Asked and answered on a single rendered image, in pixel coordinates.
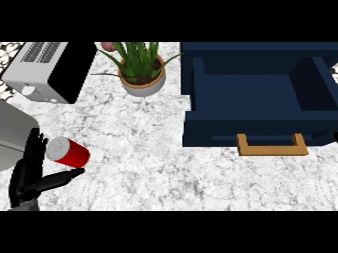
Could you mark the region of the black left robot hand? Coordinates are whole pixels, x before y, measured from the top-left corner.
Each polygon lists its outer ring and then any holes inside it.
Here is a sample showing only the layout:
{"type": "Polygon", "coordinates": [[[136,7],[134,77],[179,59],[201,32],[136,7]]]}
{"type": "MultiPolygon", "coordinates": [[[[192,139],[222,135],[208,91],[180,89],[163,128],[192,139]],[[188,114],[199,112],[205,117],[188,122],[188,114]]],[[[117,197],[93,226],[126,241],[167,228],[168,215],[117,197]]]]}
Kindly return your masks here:
{"type": "Polygon", "coordinates": [[[83,168],[44,175],[49,140],[37,128],[31,129],[22,159],[16,162],[10,184],[10,209],[22,202],[38,200],[43,191],[65,186],[84,173],[83,168]]]}

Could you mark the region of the red can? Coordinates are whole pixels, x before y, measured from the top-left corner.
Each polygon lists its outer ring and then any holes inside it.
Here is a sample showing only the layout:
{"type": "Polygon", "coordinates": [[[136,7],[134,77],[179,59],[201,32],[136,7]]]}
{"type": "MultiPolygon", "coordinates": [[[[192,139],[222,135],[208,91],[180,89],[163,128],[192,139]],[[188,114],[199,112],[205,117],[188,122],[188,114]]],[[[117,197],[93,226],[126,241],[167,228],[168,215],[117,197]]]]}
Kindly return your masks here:
{"type": "Polygon", "coordinates": [[[72,168],[83,168],[89,162],[90,152],[71,139],[58,137],[49,144],[47,158],[50,161],[72,168]]]}

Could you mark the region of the navy blue open drawer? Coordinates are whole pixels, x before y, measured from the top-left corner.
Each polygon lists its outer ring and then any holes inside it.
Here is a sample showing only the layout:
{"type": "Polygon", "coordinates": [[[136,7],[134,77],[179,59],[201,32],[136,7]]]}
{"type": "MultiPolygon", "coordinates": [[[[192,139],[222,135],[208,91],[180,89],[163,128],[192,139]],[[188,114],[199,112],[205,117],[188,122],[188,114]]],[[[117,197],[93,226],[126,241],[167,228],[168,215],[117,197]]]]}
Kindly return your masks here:
{"type": "Polygon", "coordinates": [[[322,146],[337,132],[338,86],[322,58],[306,57],[272,75],[208,75],[204,60],[192,60],[183,146],[233,146],[239,133],[259,146],[290,145],[296,133],[322,146]]]}

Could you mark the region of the large grey appliance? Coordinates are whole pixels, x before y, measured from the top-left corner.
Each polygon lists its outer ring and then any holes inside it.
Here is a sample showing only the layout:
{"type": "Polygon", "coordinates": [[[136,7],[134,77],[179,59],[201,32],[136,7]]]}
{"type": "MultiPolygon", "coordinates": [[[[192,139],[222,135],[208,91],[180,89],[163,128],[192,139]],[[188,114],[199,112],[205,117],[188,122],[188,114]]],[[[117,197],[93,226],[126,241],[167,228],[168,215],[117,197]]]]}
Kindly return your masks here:
{"type": "Polygon", "coordinates": [[[38,127],[34,117],[0,99],[0,171],[22,159],[31,129],[38,127]]]}

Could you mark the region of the navy blue cabinet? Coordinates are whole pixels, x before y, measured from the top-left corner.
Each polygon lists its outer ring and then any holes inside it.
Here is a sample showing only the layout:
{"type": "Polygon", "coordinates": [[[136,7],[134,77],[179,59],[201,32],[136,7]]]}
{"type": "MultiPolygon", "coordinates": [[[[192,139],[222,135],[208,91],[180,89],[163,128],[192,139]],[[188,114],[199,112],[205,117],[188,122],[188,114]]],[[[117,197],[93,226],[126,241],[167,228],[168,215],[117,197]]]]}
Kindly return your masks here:
{"type": "Polygon", "coordinates": [[[338,42],[185,42],[180,52],[180,93],[194,109],[222,102],[269,112],[338,111],[338,42]]]}

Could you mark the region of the grey and black toaster oven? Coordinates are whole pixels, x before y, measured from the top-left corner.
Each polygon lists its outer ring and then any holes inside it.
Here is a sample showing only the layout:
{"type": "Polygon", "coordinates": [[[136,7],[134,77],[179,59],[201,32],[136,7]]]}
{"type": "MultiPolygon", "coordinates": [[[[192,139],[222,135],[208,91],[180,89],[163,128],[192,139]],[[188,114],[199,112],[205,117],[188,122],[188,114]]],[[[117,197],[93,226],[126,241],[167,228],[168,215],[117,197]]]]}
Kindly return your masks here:
{"type": "Polygon", "coordinates": [[[74,104],[95,55],[93,42],[25,42],[1,80],[31,101],[74,104]]]}

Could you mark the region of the potted green plant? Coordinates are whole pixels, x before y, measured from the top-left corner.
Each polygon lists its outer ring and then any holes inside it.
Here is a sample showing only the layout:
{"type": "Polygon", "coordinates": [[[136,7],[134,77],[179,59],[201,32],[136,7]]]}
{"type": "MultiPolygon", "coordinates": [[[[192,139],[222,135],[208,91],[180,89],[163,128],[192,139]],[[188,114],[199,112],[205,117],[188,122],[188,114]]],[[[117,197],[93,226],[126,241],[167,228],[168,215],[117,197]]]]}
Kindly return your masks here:
{"type": "Polygon", "coordinates": [[[100,76],[120,78],[123,88],[136,97],[155,95],[167,81],[167,65],[180,54],[164,60],[160,56],[157,42],[103,42],[99,52],[117,66],[117,73],[100,73],[100,76]]]}

